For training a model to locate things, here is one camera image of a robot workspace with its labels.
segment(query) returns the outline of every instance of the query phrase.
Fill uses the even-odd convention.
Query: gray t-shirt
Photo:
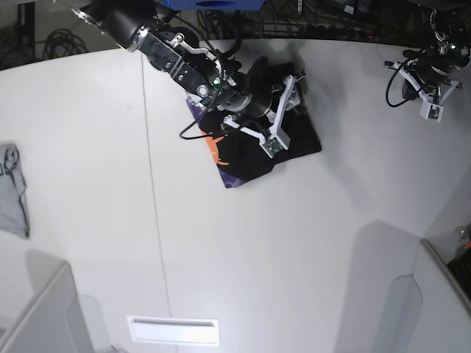
[[[15,145],[0,145],[0,229],[21,238],[29,237],[26,183],[20,154]]]

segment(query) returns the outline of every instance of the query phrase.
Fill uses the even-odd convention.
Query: white bracket
[[[396,70],[402,65],[400,61],[396,61],[393,64],[393,68]],[[442,93],[440,91],[440,87],[438,87],[438,96],[442,96],[439,100],[439,103],[436,104],[433,102],[433,95],[432,94],[427,94],[422,90],[422,87],[419,85],[417,80],[406,70],[401,68],[399,70],[399,74],[406,79],[411,86],[415,89],[415,91],[418,92],[419,97],[422,100],[422,106],[420,107],[420,115],[426,119],[426,120],[433,120],[440,122],[442,120],[443,116],[443,102],[445,99],[447,99],[450,94],[456,89],[456,87],[459,85],[459,81],[457,79],[451,79],[450,80],[450,88],[445,92],[445,94],[442,96]]]
[[[265,138],[265,136],[260,133],[252,130],[248,127],[240,127],[240,124],[234,121],[233,115],[228,115],[224,118],[224,123],[233,127],[234,129],[239,129],[241,132],[244,132],[254,138],[257,138],[260,144],[260,147],[269,155],[270,158],[273,158],[276,153],[282,150],[288,150],[289,144],[291,143],[291,139],[289,136],[283,131],[281,128],[281,124],[283,123],[283,118],[285,115],[285,111],[287,107],[294,107],[295,105],[299,104],[300,98],[295,90],[294,84],[298,80],[292,76],[288,75],[283,80],[285,84],[285,90],[283,91],[280,102],[278,103],[277,112],[275,114],[275,118],[273,119],[273,124],[269,127],[269,137]]]

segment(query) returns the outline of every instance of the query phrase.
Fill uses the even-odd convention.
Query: white table
[[[443,215],[471,191],[462,182],[471,71],[457,75],[464,89],[435,124],[419,102],[386,106],[383,61],[400,59],[399,48],[254,40],[239,56],[247,64],[261,54],[305,66],[324,150],[235,190],[224,189],[204,141],[178,138],[192,119],[185,93],[139,54],[0,73],[0,139],[17,141],[29,184],[27,246],[71,262],[111,341],[131,352],[173,348],[132,343],[128,314],[218,318],[224,353],[369,351],[419,237],[438,235],[437,220],[440,232],[469,221],[464,211],[453,222]],[[1,241],[0,252],[25,251],[13,236]]]

